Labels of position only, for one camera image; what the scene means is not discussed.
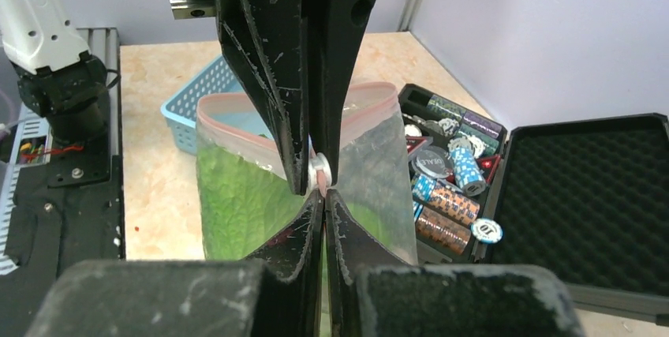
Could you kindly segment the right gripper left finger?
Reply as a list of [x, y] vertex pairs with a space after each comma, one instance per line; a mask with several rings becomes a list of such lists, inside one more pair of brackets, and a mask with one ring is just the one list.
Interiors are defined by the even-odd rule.
[[324, 197], [314, 190], [289, 225], [248, 260], [264, 272], [252, 336], [318, 336], [321, 319]]

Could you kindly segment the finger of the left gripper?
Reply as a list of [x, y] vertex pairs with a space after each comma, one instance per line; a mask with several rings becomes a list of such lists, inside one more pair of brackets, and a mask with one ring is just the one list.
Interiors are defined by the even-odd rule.
[[376, 0], [303, 0], [307, 21], [308, 126], [338, 181], [342, 110]]

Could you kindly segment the green napa cabbage toy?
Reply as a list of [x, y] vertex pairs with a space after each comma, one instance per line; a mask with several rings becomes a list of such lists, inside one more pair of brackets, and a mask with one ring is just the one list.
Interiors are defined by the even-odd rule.
[[216, 144], [198, 149], [196, 176], [209, 260], [248, 256], [287, 226], [305, 202], [286, 180]]

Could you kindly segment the clear zip top bag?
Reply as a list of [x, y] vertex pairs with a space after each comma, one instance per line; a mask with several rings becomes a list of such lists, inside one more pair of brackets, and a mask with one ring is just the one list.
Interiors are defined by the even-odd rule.
[[196, 106], [196, 180], [204, 256], [238, 260], [282, 239], [310, 193], [333, 189], [353, 219], [383, 247], [417, 262], [412, 196], [397, 88], [350, 86], [338, 158], [308, 148], [297, 194], [278, 143], [244, 93], [206, 95]]

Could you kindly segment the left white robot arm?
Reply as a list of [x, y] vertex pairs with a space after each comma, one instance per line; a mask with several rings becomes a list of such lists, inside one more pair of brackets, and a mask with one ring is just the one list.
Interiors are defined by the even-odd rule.
[[[342, 108], [376, 0], [186, 0], [176, 18], [214, 17], [222, 53], [269, 127], [292, 193], [310, 151], [338, 169]], [[91, 140], [108, 70], [60, 0], [1, 0], [2, 46], [24, 104], [63, 144]]]

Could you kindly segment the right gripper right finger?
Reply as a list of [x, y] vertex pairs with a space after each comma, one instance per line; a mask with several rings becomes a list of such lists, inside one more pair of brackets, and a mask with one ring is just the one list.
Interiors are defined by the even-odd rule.
[[376, 336], [377, 312], [367, 275], [373, 268], [408, 263], [354, 219], [339, 191], [327, 191], [324, 215], [331, 334]]

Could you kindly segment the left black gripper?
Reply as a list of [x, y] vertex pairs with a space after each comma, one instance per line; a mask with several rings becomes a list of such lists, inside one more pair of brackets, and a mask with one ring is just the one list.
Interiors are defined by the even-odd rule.
[[222, 52], [270, 129], [290, 191], [308, 188], [302, 0], [170, 0], [175, 20], [213, 17]]

